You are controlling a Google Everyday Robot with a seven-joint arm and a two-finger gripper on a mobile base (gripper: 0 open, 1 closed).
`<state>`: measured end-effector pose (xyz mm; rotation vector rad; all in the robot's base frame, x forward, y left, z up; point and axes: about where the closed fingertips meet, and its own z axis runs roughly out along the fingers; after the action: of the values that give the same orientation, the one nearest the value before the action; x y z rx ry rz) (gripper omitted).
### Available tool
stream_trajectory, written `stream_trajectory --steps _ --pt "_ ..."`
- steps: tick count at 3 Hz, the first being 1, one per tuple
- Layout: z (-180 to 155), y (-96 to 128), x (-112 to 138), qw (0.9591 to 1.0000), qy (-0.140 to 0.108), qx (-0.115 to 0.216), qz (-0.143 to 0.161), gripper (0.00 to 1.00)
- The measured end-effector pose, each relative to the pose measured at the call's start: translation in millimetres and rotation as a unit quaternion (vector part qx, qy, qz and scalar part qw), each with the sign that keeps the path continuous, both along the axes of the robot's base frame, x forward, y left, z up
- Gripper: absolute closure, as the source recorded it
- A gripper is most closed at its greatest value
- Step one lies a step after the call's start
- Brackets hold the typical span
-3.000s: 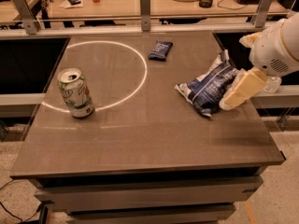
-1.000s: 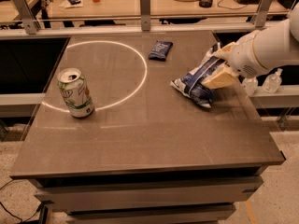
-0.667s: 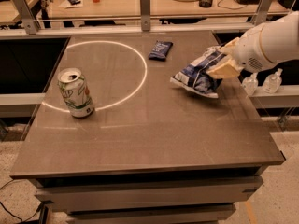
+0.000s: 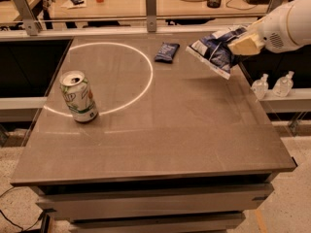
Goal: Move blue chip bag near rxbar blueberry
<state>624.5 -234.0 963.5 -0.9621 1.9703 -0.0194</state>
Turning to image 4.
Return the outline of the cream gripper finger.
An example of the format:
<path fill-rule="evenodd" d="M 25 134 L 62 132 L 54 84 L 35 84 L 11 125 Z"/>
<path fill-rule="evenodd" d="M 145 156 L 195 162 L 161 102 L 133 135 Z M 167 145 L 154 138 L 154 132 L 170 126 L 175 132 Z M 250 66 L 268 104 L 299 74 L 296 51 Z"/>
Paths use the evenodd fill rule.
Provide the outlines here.
<path fill-rule="evenodd" d="M 230 51 L 235 55 L 256 55 L 264 47 L 264 41 L 256 33 L 245 34 L 239 39 L 230 42 Z"/>
<path fill-rule="evenodd" d="M 247 27 L 247 30 L 250 32 L 261 32 L 263 25 L 264 25 L 265 17 L 258 19 L 257 21 L 253 22 L 251 25 Z"/>

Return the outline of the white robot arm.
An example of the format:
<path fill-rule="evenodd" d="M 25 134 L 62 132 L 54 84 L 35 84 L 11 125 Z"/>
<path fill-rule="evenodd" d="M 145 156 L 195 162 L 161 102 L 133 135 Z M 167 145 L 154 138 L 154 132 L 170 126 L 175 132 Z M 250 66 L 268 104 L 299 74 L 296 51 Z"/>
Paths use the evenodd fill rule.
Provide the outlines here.
<path fill-rule="evenodd" d="M 311 0 L 283 4 L 247 27 L 228 47 L 235 55 L 298 50 L 311 44 Z"/>

